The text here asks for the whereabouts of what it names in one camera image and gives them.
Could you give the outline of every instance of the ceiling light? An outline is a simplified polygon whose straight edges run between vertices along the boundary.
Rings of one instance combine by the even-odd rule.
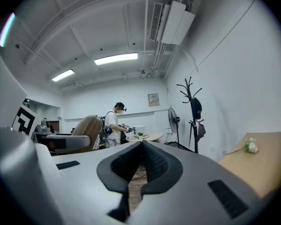
[[[66,71],[66,72],[64,72],[64,73],[62,73],[62,74],[60,74],[60,75],[58,75],[57,77],[54,77],[52,80],[55,81],[55,82],[57,82],[57,81],[59,81],[60,79],[63,79],[63,78],[65,78],[65,77],[67,77],[67,76],[70,76],[70,75],[72,75],[72,74],[74,74],[74,71],[70,69],[70,70],[68,70],[68,71]]]
[[[124,60],[133,60],[133,59],[137,59],[137,52],[96,59],[95,63],[97,65],[102,65],[105,63],[118,62],[118,61],[124,61]]]
[[[6,37],[8,36],[8,32],[9,32],[9,30],[11,28],[11,25],[13,24],[14,19],[15,19],[15,14],[12,13],[9,16],[6,24],[4,25],[4,27],[3,27],[2,31],[1,31],[1,34],[0,34],[0,46],[1,47],[3,47],[4,44],[5,44]]]

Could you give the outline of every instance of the desk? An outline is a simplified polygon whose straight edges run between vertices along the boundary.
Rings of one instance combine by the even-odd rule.
[[[250,137],[256,138],[258,154],[237,151],[226,155],[220,165],[244,180],[262,198],[281,185],[281,132],[247,133],[233,151],[242,148]]]
[[[143,140],[151,142],[151,141],[156,141],[163,136],[163,134],[148,134],[148,135],[149,135],[149,137],[143,138],[142,140],[139,140],[137,137],[135,137],[133,135],[128,136],[126,138],[126,140],[129,141],[129,142],[139,142],[139,141],[143,141]]]

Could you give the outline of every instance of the vent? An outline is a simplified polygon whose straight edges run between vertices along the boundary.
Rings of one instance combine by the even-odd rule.
[[[61,169],[69,168],[69,167],[74,167],[74,166],[77,166],[79,164],[80,163],[77,162],[77,161],[71,161],[71,162],[66,162],[66,163],[59,163],[59,164],[56,164],[56,166],[59,170],[61,170]]]
[[[248,206],[244,204],[222,180],[209,182],[208,186],[231,219],[238,217],[248,209]]]
[[[163,11],[163,4],[155,2],[153,8],[151,33],[150,33],[150,39],[154,42],[156,42],[162,11]]]

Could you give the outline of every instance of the black and white sign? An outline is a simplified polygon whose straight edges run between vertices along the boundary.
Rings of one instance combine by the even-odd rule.
[[[149,106],[159,106],[158,93],[148,94]]]
[[[15,131],[25,133],[31,138],[38,124],[41,124],[38,115],[24,105],[21,105],[12,128]]]

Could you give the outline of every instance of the air conditioner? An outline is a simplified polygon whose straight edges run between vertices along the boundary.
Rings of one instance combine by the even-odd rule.
[[[195,17],[185,9],[186,5],[177,1],[154,3],[150,39],[180,45]]]

